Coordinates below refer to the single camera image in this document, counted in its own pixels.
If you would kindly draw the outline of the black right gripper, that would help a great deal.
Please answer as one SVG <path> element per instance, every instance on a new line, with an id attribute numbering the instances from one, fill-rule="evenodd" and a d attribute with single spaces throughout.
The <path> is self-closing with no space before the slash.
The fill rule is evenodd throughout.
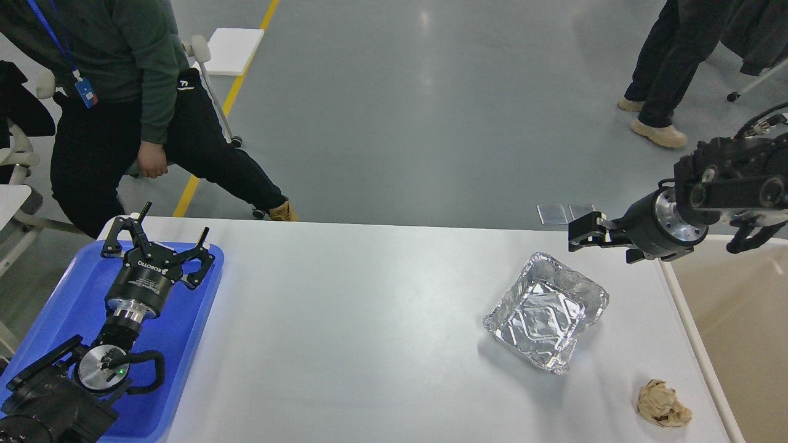
<path id="1" fill-rule="evenodd" d="M 690 254 L 707 236 L 707 227 L 685 221 L 673 188 L 661 188 L 631 205 L 622 218 L 611 222 L 603 212 L 589 212 L 568 223 L 568 250 L 607 247 L 608 234 L 617 246 L 627 247 L 628 264 L 643 259 L 672 261 Z"/>

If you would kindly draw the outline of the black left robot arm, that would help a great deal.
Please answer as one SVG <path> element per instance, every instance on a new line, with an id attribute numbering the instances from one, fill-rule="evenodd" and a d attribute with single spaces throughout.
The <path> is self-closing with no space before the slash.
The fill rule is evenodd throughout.
<path id="1" fill-rule="evenodd" d="M 82 250 L 2 376 L 3 442 L 153 442 L 174 417 L 224 256 L 152 241 L 148 208 Z"/>

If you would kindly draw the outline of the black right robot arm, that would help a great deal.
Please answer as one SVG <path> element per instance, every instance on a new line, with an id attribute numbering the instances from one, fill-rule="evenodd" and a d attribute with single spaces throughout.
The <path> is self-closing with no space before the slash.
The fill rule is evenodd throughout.
<path id="1" fill-rule="evenodd" d="M 757 249 L 786 225 L 786 134 L 766 136 L 785 123 L 781 103 L 757 113 L 732 137 L 699 142 L 673 165 L 672 177 L 620 218 L 593 211 L 571 221 L 569 251 L 625 247 L 628 264 L 673 261 L 692 253 L 718 222 L 736 229 L 727 252 Z"/>

